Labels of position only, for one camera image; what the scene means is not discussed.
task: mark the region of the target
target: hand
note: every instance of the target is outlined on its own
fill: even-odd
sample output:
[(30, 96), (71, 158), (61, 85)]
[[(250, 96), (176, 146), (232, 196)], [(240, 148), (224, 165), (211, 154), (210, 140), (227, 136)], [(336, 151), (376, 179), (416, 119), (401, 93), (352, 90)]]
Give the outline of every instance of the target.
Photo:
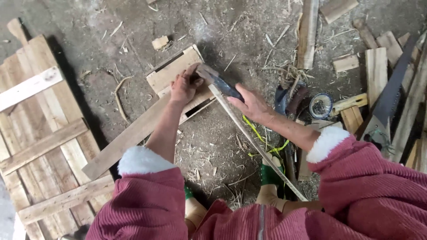
[(200, 63), (195, 63), (181, 74), (176, 75), (175, 81), (170, 83), (171, 101), (176, 101), (184, 106), (193, 99), (196, 89), (203, 83), (201, 78), (190, 83), (190, 76), (199, 65)]
[(236, 84), (236, 89), (242, 94), (245, 103), (235, 97), (227, 97), (227, 100), (247, 117), (265, 126), (276, 116), (276, 112), (259, 93), (247, 90), (240, 83)]

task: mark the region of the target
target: person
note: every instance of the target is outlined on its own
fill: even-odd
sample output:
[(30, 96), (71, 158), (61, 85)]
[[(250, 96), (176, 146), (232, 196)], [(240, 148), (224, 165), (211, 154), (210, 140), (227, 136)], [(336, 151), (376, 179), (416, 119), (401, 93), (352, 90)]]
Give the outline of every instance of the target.
[(99, 211), (86, 239), (427, 238), (427, 175), (385, 160), (373, 144), (340, 128), (320, 134), (290, 121), (240, 84), (236, 89), (245, 102), (228, 97), (229, 102), (308, 152), (309, 168), (321, 177), (323, 209), (277, 198), (274, 177), (265, 176), (256, 204), (232, 211), (216, 200), (205, 209), (173, 164), (183, 107), (203, 83), (190, 83), (196, 68), (190, 66), (171, 83), (170, 101), (146, 146), (123, 155), (113, 199)]

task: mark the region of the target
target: zipper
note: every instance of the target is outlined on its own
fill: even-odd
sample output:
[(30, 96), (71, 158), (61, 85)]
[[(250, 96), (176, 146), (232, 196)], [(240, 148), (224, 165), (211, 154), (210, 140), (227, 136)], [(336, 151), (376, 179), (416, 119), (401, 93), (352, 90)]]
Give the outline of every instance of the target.
[(258, 230), (258, 240), (264, 239), (264, 204), (261, 204), (260, 210), (260, 227)]

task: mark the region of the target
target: concrete floor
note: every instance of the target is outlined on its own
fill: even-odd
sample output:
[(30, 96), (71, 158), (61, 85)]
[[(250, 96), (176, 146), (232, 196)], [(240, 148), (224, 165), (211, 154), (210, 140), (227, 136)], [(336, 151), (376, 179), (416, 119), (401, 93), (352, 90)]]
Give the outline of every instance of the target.
[[(6, 29), (7, 22), (12, 18), (20, 17), (31, 36), (44, 34), (48, 37), (101, 148), (127, 126), (112, 94), (116, 82), (106, 73), (113, 71), (115, 64), (124, 76), (134, 76), (120, 91), (124, 110), (131, 121), (157, 100), (144, 73), (191, 44), (197, 44), (205, 61), (217, 70), (225, 69), (237, 54), (224, 77), (259, 90), (269, 102), (273, 102), (279, 75), (259, 70), (271, 49), (265, 34), (275, 41), (285, 24), (291, 24), (269, 62), (276, 65), (292, 62), (297, 46), (295, 27), (301, 12), (301, 1), (290, 0), (290, 14), (287, 13), (288, 1), (158, 0), (152, 6), (158, 12), (148, 8), (144, 0), (0, 0), (0, 60), (20, 47), (20, 43)], [(425, 0), (360, 0), (358, 7), (332, 24), (328, 25), (320, 18), (317, 44), (323, 46), (323, 50), (316, 52), (314, 68), (307, 72), (315, 77), (307, 81), (310, 95), (328, 92), (339, 100), (340, 96), (366, 92), (363, 54), (366, 47), (357, 31), (326, 41), (334, 34), (351, 29), (353, 19), (365, 18), (376, 37), (391, 30), (398, 38), (407, 32), (419, 34), (425, 27), (426, 12)], [(122, 27), (109, 37), (121, 21)], [(234, 30), (230, 31), (236, 21)], [(175, 40), (173, 45), (165, 52), (153, 50), (151, 41), (163, 35)], [(120, 50), (123, 42), (129, 49), (128, 53)], [(348, 53), (360, 54), (360, 68), (335, 74), (332, 58)], [(91, 75), (80, 79), (80, 74), (86, 70), (91, 70)], [(205, 199), (215, 188), (208, 203), (216, 198), (232, 199), (222, 182), (232, 183), (240, 176), (257, 172), (260, 158), (251, 159), (246, 152), (238, 153), (240, 149), (235, 134), (239, 131), (218, 103), (182, 124), (180, 130), (183, 134), (179, 136), (181, 141), (177, 145), (177, 164), (186, 177), (193, 175), (190, 172), (195, 168), (199, 169), (202, 181), (194, 182), (193, 187), (198, 193), (204, 193)], [(264, 133), (263, 128), (258, 127), (258, 130)], [(269, 135), (270, 143), (277, 145), (277, 135)], [(218, 168), (216, 176), (213, 176), (212, 166)], [(316, 198), (316, 185), (317, 182), (304, 183), (299, 187), (309, 198)], [(258, 187), (259, 176), (256, 173), (247, 179), (245, 186), (242, 182), (231, 189), (234, 194), (239, 194), (244, 188), (243, 201), (249, 204), (254, 202)], [(1, 208), (10, 209), (10, 206), (2, 204)], [(0, 228), (0, 231), (9, 229), (5, 224), (1, 224)], [(10, 239), (6, 234), (0, 237)]]

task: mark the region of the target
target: pink corduroy sleeve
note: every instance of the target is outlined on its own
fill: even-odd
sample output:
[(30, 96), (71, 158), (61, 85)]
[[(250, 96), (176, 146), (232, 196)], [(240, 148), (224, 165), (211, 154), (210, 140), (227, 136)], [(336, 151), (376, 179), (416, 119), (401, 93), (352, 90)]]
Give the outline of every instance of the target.
[(325, 212), (377, 239), (427, 236), (427, 175), (381, 156), (371, 143), (326, 128), (307, 156)]
[(119, 163), (123, 178), (96, 215), (87, 240), (187, 239), (184, 178), (178, 167), (153, 154), (144, 147), (125, 153)]

